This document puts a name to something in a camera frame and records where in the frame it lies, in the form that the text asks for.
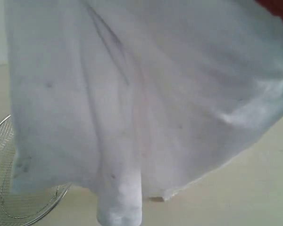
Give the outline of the white t-shirt with red logo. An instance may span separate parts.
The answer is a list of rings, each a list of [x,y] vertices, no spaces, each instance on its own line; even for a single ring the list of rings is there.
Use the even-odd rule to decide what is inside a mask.
[[[7,0],[10,191],[72,182],[139,226],[283,117],[283,0]]]

